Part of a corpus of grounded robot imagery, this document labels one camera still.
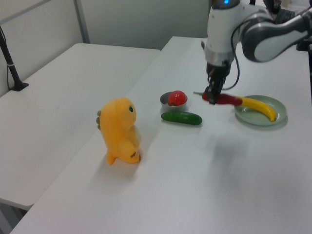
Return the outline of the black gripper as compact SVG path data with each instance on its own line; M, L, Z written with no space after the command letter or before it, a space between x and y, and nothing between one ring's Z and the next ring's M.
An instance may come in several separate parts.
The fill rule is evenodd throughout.
M210 84L203 93L203 99L205 101L213 105L216 104L217 97L220 95L230 71L231 65L228 62L225 62L222 66L215 66L207 62L206 72Z

